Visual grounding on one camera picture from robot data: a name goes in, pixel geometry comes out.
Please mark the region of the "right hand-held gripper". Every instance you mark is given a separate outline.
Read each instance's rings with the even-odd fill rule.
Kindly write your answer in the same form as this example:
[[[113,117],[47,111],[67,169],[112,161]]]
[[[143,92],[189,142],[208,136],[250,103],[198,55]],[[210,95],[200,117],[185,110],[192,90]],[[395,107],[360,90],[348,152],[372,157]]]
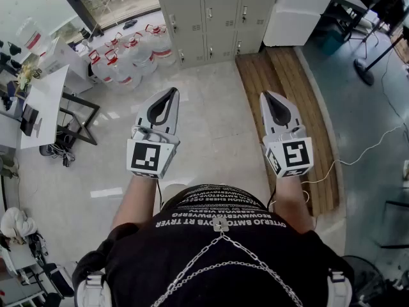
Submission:
[[[299,177],[314,166],[313,143],[296,105],[278,93],[264,91],[261,116],[267,136],[265,157],[277,178]]]

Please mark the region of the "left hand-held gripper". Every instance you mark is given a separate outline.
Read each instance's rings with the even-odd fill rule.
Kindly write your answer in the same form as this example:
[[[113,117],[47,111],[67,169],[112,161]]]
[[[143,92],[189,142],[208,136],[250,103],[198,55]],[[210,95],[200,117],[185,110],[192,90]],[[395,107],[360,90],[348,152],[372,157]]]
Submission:
[[[127,140],[126,166],[135,176],[163,179],[180,144],[174,135],[179,104],[180,93],[171,87],[139,106],[137,125],[133,126],[132,137]],[[166,133],[155,129],[166,129]]]

